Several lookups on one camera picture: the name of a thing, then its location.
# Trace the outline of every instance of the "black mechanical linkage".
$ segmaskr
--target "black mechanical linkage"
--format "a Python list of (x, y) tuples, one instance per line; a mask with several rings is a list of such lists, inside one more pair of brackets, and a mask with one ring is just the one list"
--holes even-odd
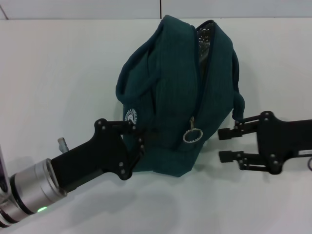
[[(95, 177), (112, 172), (122, 180), (132, 176), (132, 169), (144, 154), (144, 142), (131, 121), (99, 119), (88, 142), (51, 160), (59, 186), (70, 192)], [(121, 135), (136, 136), (134, 148), (128, 151)]]
[(221, 162), (238, 162), (241, 170), (282, 172), (286, 160), (312, 156), (312, 120), (285, 122), (270, 111), (235, 122), (234, 128), (219, 129), (220, 140), (257, 133), (259, 154), (221, 151)]

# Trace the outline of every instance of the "zipper pull ring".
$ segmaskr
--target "zipper pull ring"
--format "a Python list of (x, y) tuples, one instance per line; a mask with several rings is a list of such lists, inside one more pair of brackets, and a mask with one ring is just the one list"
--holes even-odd
[[(194, 118), (194, 116), (192, 116), (190, 119), (191, 129), (187, 130), (183, 135), (183, 141), (185, 143), (195, 143), (203, 137), (203, 131), (199, 128), (194, 128), (194, 121), (195, 121), (195, 118)], [(187, 140), (186, 139), (187, 134), (192, 132), (192, 131), (198, 131), (199, 136), (194, 140)]]

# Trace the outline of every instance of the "green led light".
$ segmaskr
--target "green led light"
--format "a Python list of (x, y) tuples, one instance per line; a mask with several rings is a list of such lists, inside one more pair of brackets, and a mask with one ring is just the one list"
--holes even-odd
[(43, 210), (45, 210), (45, 209), (47, 209), (47, 207), (42, 207), (42, 208), (40, 208), (40, 209), (38, 210), (38, 212), (43, 211)]

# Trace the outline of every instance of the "green bag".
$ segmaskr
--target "green bag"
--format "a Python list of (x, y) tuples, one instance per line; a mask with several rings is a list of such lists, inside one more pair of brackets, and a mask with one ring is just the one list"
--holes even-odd
[[(209, 20), (195, 29), (165, 16), (123, 66), (116, 96), (124, 119), (144, 133), (134, 171), (182, 176), (229, 112), (243, 118), (238, 59), (230, 38)], [(126, 146), (134, 138), (124, 136)]]

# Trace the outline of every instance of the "white table surface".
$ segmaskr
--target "white table surface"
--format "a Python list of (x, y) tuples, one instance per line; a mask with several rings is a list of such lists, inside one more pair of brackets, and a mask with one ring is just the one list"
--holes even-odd
[[(0, 143), (10, 175), (90, 139), (94, 121), (120, 119), (115, 85), (160, 20), (0, 21)], [(204, 19), (187, 19), (194, 26)], [(312, 118), (312, 19), (216, 19), (240, 62), (245, 116)], [(232, 127), (227, 118), (222, 127)], [(256, 153), (255, 135), (212, 137), (181, 178), (104, 174), (2, 233), (311, 234), (307, 159), (280, 175), (221, 164), (218, 151)]]

